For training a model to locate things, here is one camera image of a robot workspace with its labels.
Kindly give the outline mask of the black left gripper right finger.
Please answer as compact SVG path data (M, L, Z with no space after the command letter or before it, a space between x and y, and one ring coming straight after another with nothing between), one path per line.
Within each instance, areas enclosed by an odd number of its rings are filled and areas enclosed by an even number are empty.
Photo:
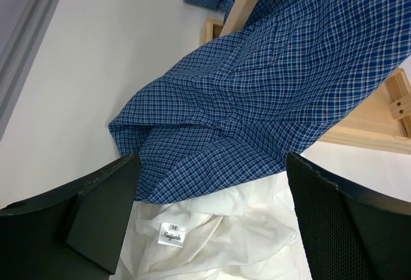
M289 153L286 173L313 279L410 279L410 203Z

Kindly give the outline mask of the white shirt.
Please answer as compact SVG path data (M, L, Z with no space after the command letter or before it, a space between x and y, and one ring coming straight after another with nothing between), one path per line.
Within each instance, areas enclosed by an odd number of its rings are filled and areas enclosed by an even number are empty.
M174 204L135 202L116 279L309 279L286 173Z

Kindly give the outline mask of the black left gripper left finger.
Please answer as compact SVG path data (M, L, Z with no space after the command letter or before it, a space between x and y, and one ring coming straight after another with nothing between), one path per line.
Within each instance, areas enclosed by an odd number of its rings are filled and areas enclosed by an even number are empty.
M141 161L129 154L1 210L1 279L108 279L118 261Z

